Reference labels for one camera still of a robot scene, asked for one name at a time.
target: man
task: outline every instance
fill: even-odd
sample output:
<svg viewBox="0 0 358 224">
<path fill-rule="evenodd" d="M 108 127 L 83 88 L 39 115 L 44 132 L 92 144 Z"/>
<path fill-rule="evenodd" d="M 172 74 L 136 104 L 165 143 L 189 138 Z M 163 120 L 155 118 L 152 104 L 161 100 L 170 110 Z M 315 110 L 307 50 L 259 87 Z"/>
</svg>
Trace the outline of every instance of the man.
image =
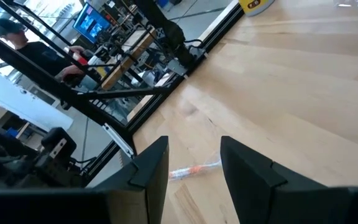
<svg viewBox="0 0 358 224">
<path fill-rule="evenodd" d="M 21 24 L 9 19 L 0 19 L 0 37 L 12 43 L 15 50 L 53 76 L 57 76 L 60 72 L 63 77 L 67 75 L 84 76 L 82 70 L 59 56 L 44 43 L 29 42 L 25 36 L 24 26 Z M 84 48 L 71 46 L 70 50 L 80 53 L 84 51 Z"/>
</svg>

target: gray floor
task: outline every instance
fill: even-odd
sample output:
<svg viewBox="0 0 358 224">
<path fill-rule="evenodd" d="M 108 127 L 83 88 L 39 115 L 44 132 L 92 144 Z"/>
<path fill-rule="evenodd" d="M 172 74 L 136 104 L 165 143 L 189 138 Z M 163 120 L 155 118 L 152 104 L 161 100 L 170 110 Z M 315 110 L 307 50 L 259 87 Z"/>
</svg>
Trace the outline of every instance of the gray floor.
<svg viewBox="0 0 358 224">
<path fill-rule="evenodd" d="M 163 9 L 163 12 L 167 18 L 171 19 L 226 7 L 230 2 L 231 0 L 183 0 L 173 7 L 172 5 L 167 5 Z M 197 39 L 220 13 L 221 11 L 218 11 L 175 19 L 174 22 L 179 24 L 183 29 L 186 39 Z M 68 130 L 68 133 L 77 143 L 77 149 L 73 153 L 75 159 L 83 160 L 97 156 L 110 143 L 110 136 L 94 121 L 89 120 L 88 128 L 86 128 L 86 116 L 79 113 L 76 109 L 72 108 L 63 112 L 74 119 L 74 123 Z M 110 160 L 89 184 L 89 187 L 97 185 L 121 168 L 120 155 L 121 154 L 118 154 Z"/>
</svg>

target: wooden table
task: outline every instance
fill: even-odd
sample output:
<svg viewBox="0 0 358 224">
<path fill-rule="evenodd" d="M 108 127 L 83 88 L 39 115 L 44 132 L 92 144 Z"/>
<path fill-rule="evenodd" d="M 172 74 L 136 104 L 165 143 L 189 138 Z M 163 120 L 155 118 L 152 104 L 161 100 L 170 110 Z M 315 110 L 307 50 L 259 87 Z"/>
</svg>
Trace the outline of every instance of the wooden table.
<svg viewBox="0 0 358 224">
<path fill-rule="evenodd" d="M 229 135 L 324 185 L 358 185 L 358 8 L 277 0 L 243 17 L 134 135 L 169 136 L 170 170 Z M 239 223 L 221 169 L 168 183 L 162 223 Z"/>
<path fill-rule="evenodd" d="M 127 51 L 130 49 L 130 46 L 133 46 L 141 37 L 142 34 L 144 34 L 146 30 L 137 30 L 135 31 L 124 43 L 122 46 L 122 49 L 124 51 Z M 156 35 L 155 29 L 151 30 L 150 33 L 152 35 Z M 139 58 L 143 52 L 145 52 L 146 48 L 150 46 L 150 44 L 153 43 L 154 38 L 150 34 L 146 34 L 145 37 L 138 43 L 134 49 L 132 49 L 131 55 L 134 58 Z M 114 63 L 116 61 L 115 58 L 112 58 L 107 63 Z M 109 90 L 111 87 L 114 86 L 114 84 L 120 79 L 123 75 L 123 73 L 128 70 L 132 65 L 134 64 L 134 61 L 130 59 L 129 57 L 125 57 L 124 60 L 121 62 L 121 66 L 118 66 L 112 74 L 102 83 L 102 88 L 104 90 Z"/>
</svg>

